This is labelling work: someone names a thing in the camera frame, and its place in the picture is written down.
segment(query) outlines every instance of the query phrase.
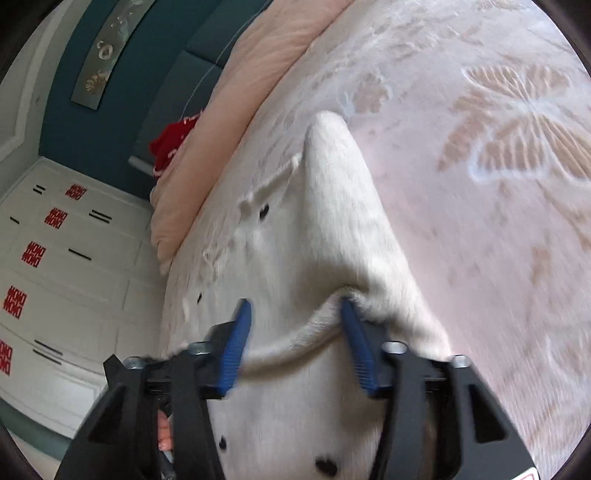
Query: finger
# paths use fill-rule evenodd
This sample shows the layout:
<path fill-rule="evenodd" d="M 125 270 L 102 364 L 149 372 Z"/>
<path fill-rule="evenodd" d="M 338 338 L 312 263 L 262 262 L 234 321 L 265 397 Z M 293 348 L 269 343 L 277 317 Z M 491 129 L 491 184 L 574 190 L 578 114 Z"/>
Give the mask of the finger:
<path fill-rule="evenodd" d="M 167 438 L 167 439 L 163 439 L 160 440 L 158 442 L 158 450 L 160 450 L 161 452 L 168 452 L 169 450 L 173 449 L 173 440 L 172 438 Z"/>
<path fill-rule="evenodd" d="M 165 426 L 168 426 L 168 417 L 162 410 L 158 410 L 158 428 L 161 429 Z"/>
<path fill-rule="evenodd" d="M 170 429 L 158 429 L 158 440 L 168 439 L 171 436 Z"/>

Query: pink bedspread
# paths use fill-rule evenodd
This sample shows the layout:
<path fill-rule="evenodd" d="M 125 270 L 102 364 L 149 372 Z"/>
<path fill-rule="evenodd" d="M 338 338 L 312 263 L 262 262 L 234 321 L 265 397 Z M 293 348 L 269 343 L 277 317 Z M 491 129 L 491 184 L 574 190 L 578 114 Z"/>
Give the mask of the pink bedspread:
<path fill-rule="evenodd" d="M 455 351 L 549 480 L 591 421 L 590 99 L 589 75 L 531 0 L 357 0 L 258 109 L 193 222 L 170 271 L 162 353 L 185 340 L 187 291 L 215 283 L 239 201 L 301 151 L 314 113 L 333 110 Z M 175 208 L 196 212 L 192 181 Z M 168 222 L 159 208 L 156 227 Z"/>

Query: red sticker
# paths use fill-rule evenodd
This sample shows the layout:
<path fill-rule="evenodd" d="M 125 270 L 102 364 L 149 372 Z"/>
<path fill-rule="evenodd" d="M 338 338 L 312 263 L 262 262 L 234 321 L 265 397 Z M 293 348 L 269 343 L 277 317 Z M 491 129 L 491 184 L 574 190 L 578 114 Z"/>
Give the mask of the red sticker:
<path fill-rule="evenodd" d="M 6 298 L 4 299 L 4 305 L 2 308 L 6 310 L 10 315 L 19 319 L 21 317 L 22 308 L 25 306 L 25 300 L 27 294 L 20 291 L 18 288 L 10 287 Z"/>
<path fill-rule="evenodd" d="M 10 377 L 10 365 L 12 362 L 12 347 L 0 340 L 0 372 Z"/>
<path fill-rule="evenodd" d="M 28 263 L 32 267 L 37 268 L 46 250 L 47 248 L 42 247 L 35 242 L 31 242 L 27 245 L 27 249 L 23 252 L 21 260 L 25 263 Z"/>
<path fill-rule="evenodd" d="M 84 187 L 81 187 L 80 185 L 73 183 L 72 186 L 66 192 L 66 197 L 70 197 L 71 199 L 74 199 L 74 200 L 80 200 L 80 198 L 82 198 L 82 196 L 85 193 L 86 193 L 86 189 Z"/>
<path fill-rule="evenodd" d="M 45 217 L 44 222 L 53 228 L 61 227 L 68 214 L 59 208 L 52 208 L 49 214 Z"/>

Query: red cloth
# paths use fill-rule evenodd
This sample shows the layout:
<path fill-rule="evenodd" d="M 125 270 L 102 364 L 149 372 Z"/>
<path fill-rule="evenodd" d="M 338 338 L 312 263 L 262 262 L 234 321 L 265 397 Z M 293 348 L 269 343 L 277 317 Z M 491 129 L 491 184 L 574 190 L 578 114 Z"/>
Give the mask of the red cloth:
<path fill-rule="evenodd" d="M 154 177 L 159 178 L 170 165 L 178 148 L 199 120 L 199 115 L 187 116 L 180 122 L 170 124 L 156 140 L 150 142 L 150 151 L 156 157 Z"/>

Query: white wall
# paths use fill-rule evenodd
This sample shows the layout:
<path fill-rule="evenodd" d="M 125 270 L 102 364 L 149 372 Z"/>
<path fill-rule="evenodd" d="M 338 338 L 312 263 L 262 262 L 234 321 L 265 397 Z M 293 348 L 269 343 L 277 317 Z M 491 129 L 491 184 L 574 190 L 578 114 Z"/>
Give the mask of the white wall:
<path fill-rule="evenodd" d="M 25 455 L 31 466 L 37 470 L 37 473 L 39 473 L 44 480 L 53 480 L 56 476 L 57 469 L 60 466 L 60 462 L 45 453 L 41 453 L 12 432 L 10 435 L 12 435 L 14 443 L 16 443 L 21 449 L 21 452 Z"/>
<path fill-rule="evenodd" d="M 28 40 L 0 84 L 0 198 L 35 163 L 53 77 L 90 0 L 64 0 Z"/>

